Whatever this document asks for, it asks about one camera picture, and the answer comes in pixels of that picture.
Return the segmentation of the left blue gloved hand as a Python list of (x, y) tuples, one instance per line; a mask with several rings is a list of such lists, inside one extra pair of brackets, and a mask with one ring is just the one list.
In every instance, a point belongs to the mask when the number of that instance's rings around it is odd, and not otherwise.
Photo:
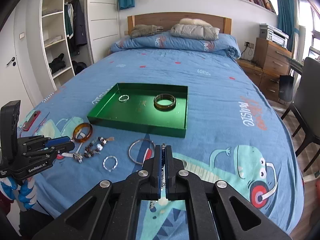
[(31, 209), (36, 203), (36, 186), (34, 177), (18, 185), (12, 177), (1, 178), (1, 209), (7, 215), (15, 199), (19, 200), (26, 210)]

